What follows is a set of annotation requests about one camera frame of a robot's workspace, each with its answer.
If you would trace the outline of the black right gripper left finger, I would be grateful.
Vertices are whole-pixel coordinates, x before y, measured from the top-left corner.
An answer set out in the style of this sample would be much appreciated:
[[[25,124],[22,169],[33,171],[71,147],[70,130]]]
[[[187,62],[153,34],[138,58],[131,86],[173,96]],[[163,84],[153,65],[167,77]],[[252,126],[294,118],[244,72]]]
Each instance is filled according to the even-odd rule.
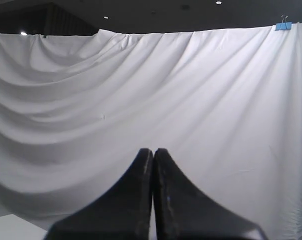
[[[124,175],[106,193],[56,222],[49,240],[147,240],[152,208],[153,153],[139,150]]]

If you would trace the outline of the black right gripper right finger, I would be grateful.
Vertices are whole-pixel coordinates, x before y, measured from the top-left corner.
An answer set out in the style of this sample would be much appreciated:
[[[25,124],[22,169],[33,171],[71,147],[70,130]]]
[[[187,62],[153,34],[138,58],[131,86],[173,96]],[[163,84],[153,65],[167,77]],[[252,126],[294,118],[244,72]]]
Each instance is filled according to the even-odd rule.
[[[264,231],[198,189],[169,152],[156,150],[153,200],[159,240],[265,240]]]

